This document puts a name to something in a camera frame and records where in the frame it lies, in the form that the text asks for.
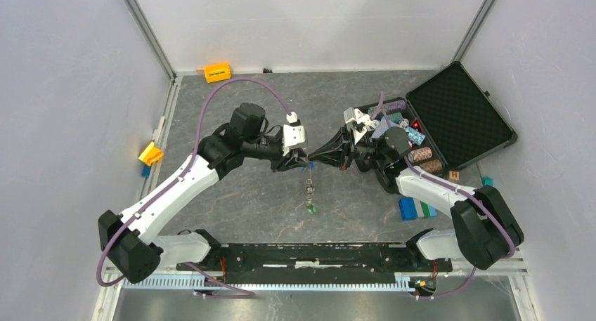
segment marble surface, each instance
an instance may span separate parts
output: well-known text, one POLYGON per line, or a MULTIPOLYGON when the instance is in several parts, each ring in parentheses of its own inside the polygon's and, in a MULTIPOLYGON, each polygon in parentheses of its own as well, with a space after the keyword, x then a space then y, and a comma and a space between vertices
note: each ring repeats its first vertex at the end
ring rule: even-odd
MULTIPOLYGON (((351 106, 376 103, 379 92, 387 99, 430 78, 435 71, 324 72, 248 75, 261 79, 286 99, 306 127, 314 151, 343 125, 343 111, 351 106)), ((190 154, 202 104, 217 84, 204 77, 184 77, 178 96, 159 182, 171 175, 190 154)), ((262 106, 271 126, 283 124, 285 113, 263 87, 238 82, 214 98, 205 117, 202 135, 228 122, 243 102, 262 106)), ((312 171, 313 203, 317 214, 304 207, 306 172, 293 169, 272 173, 267 161, 246 159, 242 167, 202 192, 163 229, 163 235, 183 229, 204 228, 220 242, 393 242, 406 241, 425 228, 445 229, 451 221, 438 217, 402 221, 398 195, 383 191, 373 172, 361 173, 316 164, 312 171)), ((475 166, 464 170, 462 183, 479 186, 475 166)))

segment floor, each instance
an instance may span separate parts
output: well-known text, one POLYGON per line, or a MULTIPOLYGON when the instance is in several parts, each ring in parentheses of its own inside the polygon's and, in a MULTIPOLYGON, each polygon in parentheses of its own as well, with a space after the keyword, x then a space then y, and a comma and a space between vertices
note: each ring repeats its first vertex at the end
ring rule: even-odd
MULTIPOLYGON (((450 291, 460 277, 439 280, 450 291)), ((246 300, 203 300, 186 290, 125 289, 114 320, 520 320, 506 277, 477 278, 457 296, 416 302, 380 291, 258 291, 246 300)))
MULTIPOLYGON (((376 103, 379 92, 387 99, 405 94, 435 71, 325 72, 248 75, 275 88, 306 127, 308 150, 326 143, 343 125, 343 111, 376 103)), ((173 122, 158 180, 171 175, 190 154, 200 108, 216 84, 188 76, 181 82, 173 122)), ((257 84, 238 82, 225 87, 210 103, 202 135, 229 121, 243 102, 262 106, 271 123, 283 124, 285 113, 277 100, 257 84)), ((355 165, 347 171, 316 164, 312 171, 318 212, 304 207, 308 173, 293 169, 272 173, 267 161, 246 159, 222 181, 205 190, 174 217, 163 235, 204 228, 220 242, 395 242, 405 241, 425 228, 451 227, 446 216, 402 221, 398 195, 383 191, 372 172, 355 165)), ((462 172, 462 184, 480 186, 478 170, 462 172)))

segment orange plastic object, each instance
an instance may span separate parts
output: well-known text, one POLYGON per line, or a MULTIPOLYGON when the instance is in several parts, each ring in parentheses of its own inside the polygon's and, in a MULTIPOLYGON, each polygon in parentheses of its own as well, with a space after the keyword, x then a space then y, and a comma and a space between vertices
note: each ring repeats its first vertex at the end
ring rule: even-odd
POLYGON ((162 157, 164 157, 164 153, 155 146, 155 143, 151 141, 147 146, 141 151, 141 154, 138 156, 138 159, 151 166, 151 164, 159 161, 162 157))
POLYGON ((208 84, 227 80, 232 77, 232 72, 230 71, 230 65, 228 63, 217 63, 215 65, 206 66, 203 70, 205 71, 205 79, 208 84))

